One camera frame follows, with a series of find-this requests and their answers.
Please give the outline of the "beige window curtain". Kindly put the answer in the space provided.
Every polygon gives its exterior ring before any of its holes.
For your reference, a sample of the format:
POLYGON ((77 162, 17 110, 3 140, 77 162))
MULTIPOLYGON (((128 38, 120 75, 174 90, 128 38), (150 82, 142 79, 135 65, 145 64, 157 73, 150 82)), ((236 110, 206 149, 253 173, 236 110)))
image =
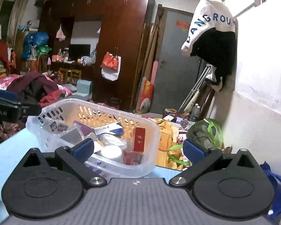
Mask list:
POLYGON ((7 30, 7 45, 9 48, 14 47, 16 41, 16 33, 23 19, 28 0, 14 0, 13 8, 9 18, 7 30))

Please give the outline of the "grey door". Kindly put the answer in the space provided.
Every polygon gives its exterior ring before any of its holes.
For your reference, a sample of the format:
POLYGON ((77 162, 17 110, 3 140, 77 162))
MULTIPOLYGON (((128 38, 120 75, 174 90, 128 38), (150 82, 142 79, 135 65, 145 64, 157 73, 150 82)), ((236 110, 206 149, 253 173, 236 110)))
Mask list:
POLYGON ((155 54, 158 69, 150 112, 162 114, 166 108, 179 109, 206 63, 199 62, 196 56, 183 56, 181 52, 193 14, 164 7, 159 10, 163 10, 163 14, 159 21, 155 54))

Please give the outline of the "orange white hanging bag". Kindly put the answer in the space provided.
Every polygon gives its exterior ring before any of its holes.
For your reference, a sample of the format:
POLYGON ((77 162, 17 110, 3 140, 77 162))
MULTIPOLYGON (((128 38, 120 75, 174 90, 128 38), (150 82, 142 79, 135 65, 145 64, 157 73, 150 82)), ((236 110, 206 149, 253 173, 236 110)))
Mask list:
POLYGON ((117 54, 118 47, 113 53, 107 52, 101 63, 101 75, 104 79, 116 81, 120 74, 121 57, 117 54))

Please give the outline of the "red flat box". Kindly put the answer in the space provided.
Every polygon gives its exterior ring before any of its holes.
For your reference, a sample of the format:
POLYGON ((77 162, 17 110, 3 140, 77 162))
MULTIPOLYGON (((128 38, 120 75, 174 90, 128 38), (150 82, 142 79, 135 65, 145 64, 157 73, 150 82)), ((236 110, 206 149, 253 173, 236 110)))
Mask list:
POLYGON ((136 127, 134 129, 134 146, 133 151, 143 152, 145 149, 145 136, 146 129, 142 127, 136 127))

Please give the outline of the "dark red wooden wardrobe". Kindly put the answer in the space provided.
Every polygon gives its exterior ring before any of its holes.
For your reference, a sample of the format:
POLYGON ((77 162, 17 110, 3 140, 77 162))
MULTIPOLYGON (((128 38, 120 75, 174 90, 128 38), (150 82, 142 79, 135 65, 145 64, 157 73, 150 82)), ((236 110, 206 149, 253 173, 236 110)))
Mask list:
POLYGON ((120 110, 131 112, 140 79, 138 55, 143 43, 143 27, 149 25, 154 0, 49 0, 45 1, 39 30, 49 36, 51 54, 70 44, 77 21, 100 21, 101 30, 93 69, 82 76, 93 82, 93 100, 120 100, 120 110), (104 55, 117 52, 121 57, 119 78, 110 81, 101 75, 104 55))

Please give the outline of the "green white shopping bag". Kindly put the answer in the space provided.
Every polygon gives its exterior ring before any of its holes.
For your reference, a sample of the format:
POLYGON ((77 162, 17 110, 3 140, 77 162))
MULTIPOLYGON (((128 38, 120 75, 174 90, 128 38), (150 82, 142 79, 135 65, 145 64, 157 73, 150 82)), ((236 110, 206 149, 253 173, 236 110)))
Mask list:
POLYGON ((224 149, 224 139, 219 123, 211 118, 204 118, 191 126, 186 134, 187 139, 194 141, 205 149, 224 149))

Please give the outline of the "grey packet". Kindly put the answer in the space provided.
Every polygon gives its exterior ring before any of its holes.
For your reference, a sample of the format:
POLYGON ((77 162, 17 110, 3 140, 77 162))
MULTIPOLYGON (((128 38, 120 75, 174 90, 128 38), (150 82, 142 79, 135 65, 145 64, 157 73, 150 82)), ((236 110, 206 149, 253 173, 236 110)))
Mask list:
POLYGON ((70 144, 76 145, 84 139, 84 135, 81 133, 79 128, 73 128, 61 135, 59 138, 70 144))

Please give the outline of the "purple cube box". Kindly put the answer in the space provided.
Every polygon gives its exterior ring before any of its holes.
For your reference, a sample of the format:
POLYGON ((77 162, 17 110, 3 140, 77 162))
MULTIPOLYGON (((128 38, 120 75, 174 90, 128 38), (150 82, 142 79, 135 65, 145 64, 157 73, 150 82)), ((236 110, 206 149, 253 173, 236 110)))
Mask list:
POLYGON ((75 127, 78 127, 80 129, 80 132, 82 133, 82 137, 84 139, 86 138, 97 138, 96 135, 95 135, 95 130, 94 128, 82 123, 82 122, 79 122, 79 121, 74 121, 73 122, 74 126, 75 127))

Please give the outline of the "white plastic laundry basket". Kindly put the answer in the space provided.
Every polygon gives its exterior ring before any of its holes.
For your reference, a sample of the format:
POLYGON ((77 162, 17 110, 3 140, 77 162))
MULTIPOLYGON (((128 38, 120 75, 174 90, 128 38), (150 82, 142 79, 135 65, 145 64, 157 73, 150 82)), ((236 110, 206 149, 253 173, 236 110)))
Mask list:
POLYGON ((159 127, 143 117, 78 99, 60 100, 44 107, 39 116, 30 116, 27 129, 36 136, 41 149, 53 152, 61 146, 73 147, 59 137, 82 122, 95 130, 94 153, 85 162, 90 170, 109 180, 111 178, 140 178, 155 168, 160 139, 159 127), (134 129, 145 128, 145 149, 133 151, 134 129), (123 163, 100 155, 103 147, 116 145, 123 151, 123 163))

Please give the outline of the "dark maroon clothes pile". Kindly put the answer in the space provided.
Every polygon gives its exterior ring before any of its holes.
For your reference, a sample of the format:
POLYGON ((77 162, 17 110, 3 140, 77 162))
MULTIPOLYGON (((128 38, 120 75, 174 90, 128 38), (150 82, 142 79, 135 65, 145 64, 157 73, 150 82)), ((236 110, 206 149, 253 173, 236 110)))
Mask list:
POLYGON ((39 72, 27 72, 24 76, 14 79, 6 90, 15 93, 17 101, 39 104, 42 108, 70 95, 67 88, 39 72))

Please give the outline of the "blue printed tote bag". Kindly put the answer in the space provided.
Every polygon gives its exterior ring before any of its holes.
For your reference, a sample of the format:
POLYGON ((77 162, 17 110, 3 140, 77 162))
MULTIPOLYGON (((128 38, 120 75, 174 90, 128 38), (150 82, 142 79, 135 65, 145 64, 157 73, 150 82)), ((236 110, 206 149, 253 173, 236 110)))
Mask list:
POLYGON ((274 200, 267 214, 267 218, 273 220, 281 214, 281 176, 273 173, 266 161, 260 167, 268 177, 275 191, 274 200))

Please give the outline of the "pink floral bedding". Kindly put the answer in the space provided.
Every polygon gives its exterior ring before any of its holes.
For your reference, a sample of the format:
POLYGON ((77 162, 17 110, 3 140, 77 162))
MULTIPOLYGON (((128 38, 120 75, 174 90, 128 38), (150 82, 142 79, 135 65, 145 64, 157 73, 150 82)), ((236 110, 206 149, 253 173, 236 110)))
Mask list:
POLYGON ((16 79, 20 78, 21 75, 11 74, 6 77, 0 77, 0 90, 6 90, 7 87, 16 79))

